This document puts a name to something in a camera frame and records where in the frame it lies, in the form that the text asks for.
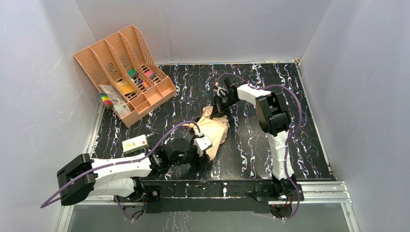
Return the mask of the beige folding umbrella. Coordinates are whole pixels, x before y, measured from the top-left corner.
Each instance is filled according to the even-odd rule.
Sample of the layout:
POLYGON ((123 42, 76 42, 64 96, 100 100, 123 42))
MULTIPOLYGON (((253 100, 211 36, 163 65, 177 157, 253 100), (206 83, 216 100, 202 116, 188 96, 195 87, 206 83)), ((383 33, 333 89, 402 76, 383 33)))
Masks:
POLYGON ((197 118, 196 123, 184 123, 183 127, 189 129, 193 137, 202 137, 206 135, 212 142, 212 147, 206 152, 213 161, 217 155, 219 146, 226 140, 229 130, 229 120, 227 116, 214 116, 213 107, 206 106, 203 108, 202 115, 197 118))

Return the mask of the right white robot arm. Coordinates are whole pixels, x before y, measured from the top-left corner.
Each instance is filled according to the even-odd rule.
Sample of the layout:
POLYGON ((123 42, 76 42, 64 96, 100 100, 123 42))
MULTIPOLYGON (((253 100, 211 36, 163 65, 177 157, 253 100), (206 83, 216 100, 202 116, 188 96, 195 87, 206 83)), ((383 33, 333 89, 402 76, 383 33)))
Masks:
POLYGON ((277 196, 289 195, 296 184, 290 163, 287 139, 291 123, 284 95, 255 87, 250 83, 231 82, 224 79, 225 87, 214 83, 214 106, 211 118, 227 114, 230 106, 246 101, 257 109, 259 126, 268 138, 272 160, 272 187, 268 192, 277 196))

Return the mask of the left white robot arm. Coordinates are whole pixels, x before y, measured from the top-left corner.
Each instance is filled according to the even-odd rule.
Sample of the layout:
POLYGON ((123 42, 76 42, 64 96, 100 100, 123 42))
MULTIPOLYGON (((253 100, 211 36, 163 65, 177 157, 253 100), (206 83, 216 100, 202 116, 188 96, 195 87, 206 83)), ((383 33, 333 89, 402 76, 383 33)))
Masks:
POLYGON ((125 158, 92 159, 89 154, 80 154, 57 172, 60 202, 68 206, 91 196, 136 198, 143 192, 139 178, 184 164, 201 170, 210 161, 207 151, 212 146, 208 136, 194 136, 190 141, 177 138, 148 154, 125 158))

